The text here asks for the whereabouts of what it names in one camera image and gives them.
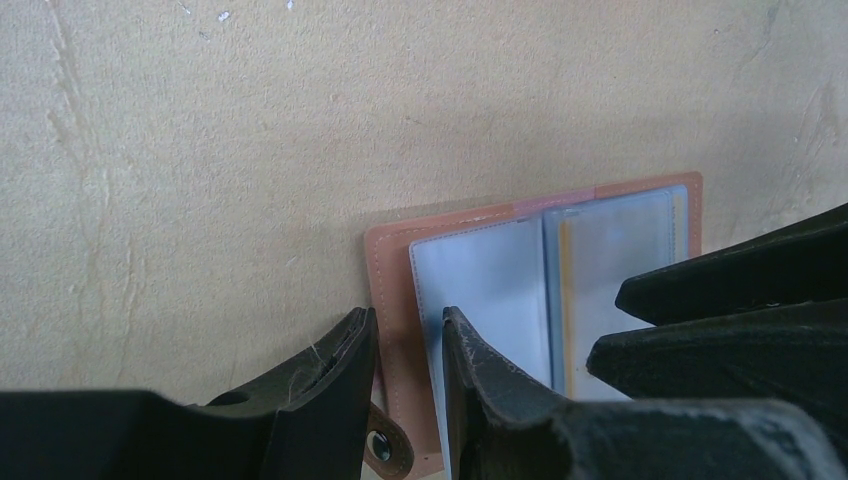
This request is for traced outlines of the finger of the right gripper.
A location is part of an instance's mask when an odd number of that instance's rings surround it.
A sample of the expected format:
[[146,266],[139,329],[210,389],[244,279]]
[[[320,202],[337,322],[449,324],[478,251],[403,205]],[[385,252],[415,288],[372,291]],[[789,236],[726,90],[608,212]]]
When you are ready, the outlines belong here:
[[625,280],[620,310],[655,326],[847,296],[847,207]]
[[806,303],[609,334],[587,369],[635,398],[771,398],[847,458],[847,302]]

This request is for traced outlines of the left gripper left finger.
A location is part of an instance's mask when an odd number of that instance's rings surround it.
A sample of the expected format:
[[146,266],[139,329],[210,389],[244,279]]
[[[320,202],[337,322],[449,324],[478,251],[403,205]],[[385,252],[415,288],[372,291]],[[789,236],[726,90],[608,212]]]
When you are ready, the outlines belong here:
[[314,344],[201,409],[259,421],[261,479],[357,479],[376,343],[374,310],[356,307]]

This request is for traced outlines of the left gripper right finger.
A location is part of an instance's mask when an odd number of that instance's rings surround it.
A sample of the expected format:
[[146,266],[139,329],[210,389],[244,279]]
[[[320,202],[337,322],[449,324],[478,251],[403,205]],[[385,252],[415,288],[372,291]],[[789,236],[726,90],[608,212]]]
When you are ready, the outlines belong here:
[[574,403],[506,359],[460,308],[443,320],[450,477],[581,479],[562,424]]

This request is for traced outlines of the pink leather card holder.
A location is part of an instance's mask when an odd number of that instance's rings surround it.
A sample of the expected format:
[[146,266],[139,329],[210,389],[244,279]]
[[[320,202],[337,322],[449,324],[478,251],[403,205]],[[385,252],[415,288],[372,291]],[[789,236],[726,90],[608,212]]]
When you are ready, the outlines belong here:
[[449,474],[442,311],[533,379],[576,400],[620,393],[586,368],[602,335],[642,321],[614,299],[632,276],[701,252],[697,172],[401,220],[370,228],[365,254],[387,415],[406,437],[384,478]]

